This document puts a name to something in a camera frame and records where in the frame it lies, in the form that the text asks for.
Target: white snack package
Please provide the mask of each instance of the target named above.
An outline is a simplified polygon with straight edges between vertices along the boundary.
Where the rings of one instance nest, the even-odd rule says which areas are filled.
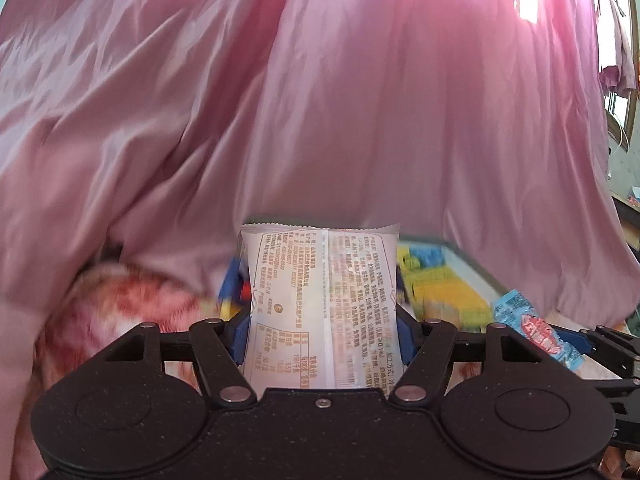
[[[402,375],[398,226],[241,228],[252,286],[244,376],[265,388],[380,387]]]

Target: blue snack packet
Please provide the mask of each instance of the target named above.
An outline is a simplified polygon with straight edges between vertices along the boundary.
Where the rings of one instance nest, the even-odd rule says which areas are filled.
[[[580,352],[561,340],[558,332],[536,315],[532,304],[517,290],[505,294],[492,303],[492,307],[496,321],[509,325],[569,370],[575,370],[584,362]]]

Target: screw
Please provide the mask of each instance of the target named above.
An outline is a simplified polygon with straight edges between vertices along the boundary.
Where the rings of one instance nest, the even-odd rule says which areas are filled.
[[[328,408],[331,406],[331,400],[321,397],[320,399],[316,399],[316,406],[318,408]]]
[[[404,402],[418,402],[423,400],[427,396],[427,392],[420,386],[414,384],[407,384],[406,386],[400,386],[395,391],[396,397]]]
[[[227,386],[220,390],[220,399],[226,402],[245,402],[251,397],[251,391],[244,386]]]

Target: purple cloth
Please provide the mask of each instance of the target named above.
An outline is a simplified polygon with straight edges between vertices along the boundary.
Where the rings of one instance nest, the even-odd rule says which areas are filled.
[[[535,1],[8,0],[0,478],[33,343],[107,235],[214,296],[249,215],[399,221],[542,315],[623,319],[640,272],[605,180],[593,0]]]

